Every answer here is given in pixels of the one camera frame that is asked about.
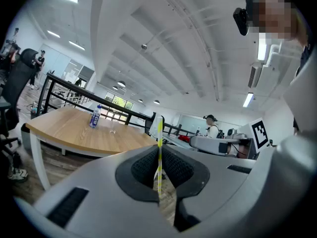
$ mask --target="desk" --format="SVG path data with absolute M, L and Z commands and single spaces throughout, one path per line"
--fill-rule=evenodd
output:
M 166 139 L 167 141 L 173 143 L 174 145 L 177 145 L 179 147 L 185 148 L 185 149 L 193 149 L 188 143 L 186 143 L 183 140 L 178 139 L 177 137 L 171 137 L 168 135 L 168 133 L 163 133 L 163 138 Z
M 90 128 L 91 114 L 79 109 L 64 107 L 32 119 L 30 129 L 34 164 L 45 190 L 50 183 L 41 153 L 40 140 L 64 150 L 79 154 L 105 157 L 144 146 L 156 145 L 139 129 L 100 118 L 96 128 Z M 112 123 L 116 133 L 110 132 Z

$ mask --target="glass cup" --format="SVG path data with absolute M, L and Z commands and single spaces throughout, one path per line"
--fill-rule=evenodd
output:
M 116 130 L 116 124 L 117 124 L 118 120 L 112 120 L 112 124 L 111 124 L 111 130 L 110 132 L 115 134 L 115 130 Z

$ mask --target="metal railing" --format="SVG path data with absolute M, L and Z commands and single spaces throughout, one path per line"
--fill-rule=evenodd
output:
M 66 90 L 65 91 L 58 91 L 57 90 L 57 91 L 53 92 L 55 84 L 58 84 L 64 88 L 66 88 Z M 68 93 L 67 93 L 67 96 L 64 97 L 63 94 L 61 94 L 61 93 L 65 93 L 66 91 L 68 91 Z M 54 99 L 62 100 L 62 104 L 57 104 L 55 106 L 52 105 L 52 102 L 50 103 L 50 101 L 54 100 Z M 44 103 L 44 108 L 42 109 L 40 107 L 42 106 L 43 101 L 45 101 L 45 103 Z M 105 99 L 102 99 L 102 98 L 94 95 L 93 93 L 87 91 L 86 89 L 78 87 L 70 82 L 65 81 L 65 80 L 62 80 L 59 77 L 57 77 L 53 74 L 50 74 L 50 73 L 47 73 L 47 77 L 46 77 L 45 82 L 43 84 L 42 91 L 41 91 L 41 94 L 39 97 L 39 103 L 38 103 L 38 109 L 37 109 L 36 115 L 39 116 L 41 114 L 45 114 L 48 112 L 49 108 L 57 109 L 58 106 L 61 107 L 62 105 L 65 106 L 66 104 L 70 104 L 73 107 L 79 107 L 81 109 L 87 110 L 87 111 L 92 113 L 93 112 L 92 109 L 89 109 L 89 108 L 84 107 L 82 105 L 88 101 L 95 101 L 97 103 L 100 103 L 102 105 L 102 109 L 108 110 L 108 111 L 111 110 L 111 113 L 113 113 L 114 115 L 120 115 L 120 117 L 121 116 L 125 117 L 126 120 L 122 120 L 122 119 L 120 119 L 120 117 L 114 118 L 112 116 L 108 116 L 108 115 L 101 113 L 101 116 L 103 116 L 105 118 L 110 118 L 112 120 L 120 121 L 120 122 L 124 123 L 125 125 L 131 124 L 134 126 L 145 128 L 145 126 L 143 126 L 143 125 L 130 122 L 131 117 L 137 117 L 137 118 L 142 119 L 144 121 L 151 120 L 151 118 L 149 116 L 134 112 L 132 110 L 118 106 L 112 102 L 106 101 Z M 178 135 L 179 132 L 184 132 L 184 133 L 186 133 L 186 135 L 195 134 L 194 132 L 182 129 L 181 124 L 179 125 L 179 127 L 175 127 L 175 126 L 169 125 L 167 123 L 164 123 L 164 129 L 166 129 L 166 128 L 169 128 L 169 130 L 168 131 L 164 130 L 164 132 L 167 132 L 168 134 L 172 133 L 172 129 L 176 130 L 174 133 L 172 133 L 172 134 L 176 134 L 176 135 Z

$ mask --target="wooden floor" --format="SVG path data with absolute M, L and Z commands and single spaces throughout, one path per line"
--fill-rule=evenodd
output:
M 10 132 L 10 137 L 21 138 L 21 126 L 31 119 L 30 104 L 33 101 L 38 101 L 41 90 L 25 87 L 19 100 L 18 108 L 20 122 L 17 127 Z M 16 149 L 21 156 L 23 166 L 29 173 L 28 180 L 24 183 L 12 184 L 13 193 L 25 199 L 30 204 L 33 204 L 44 192 L 39 177 L 37 175 L 31 151 L 26 151 L 23 146 L 18 147 L 17 143 L 13 143 L 12 149 Z M 51 185 L 54 185 L 65 177 L 70 175 L 77 168 L 94 159 L 94 157 L 77 155 L 71 152 L 66 152 L 66 156 L 61 154 L 58 148 L 52 148 L 42 145 L 42 155 L 44 166 Z M 157 180 L 155 181 L 154 189 L 157 190 Z M 174 212 L 176 203 L 175 188 L 166 176 L 166 180 L 162 181 L 162 197 L 159 204 L 159 209 L 166 219 L 173 225 Z

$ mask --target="red object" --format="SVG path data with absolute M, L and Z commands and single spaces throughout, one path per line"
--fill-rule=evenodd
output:
M 189 136 L 184 136 L 184 135 L 179 135 L 178 139 L 189 143 L 190 137 Z

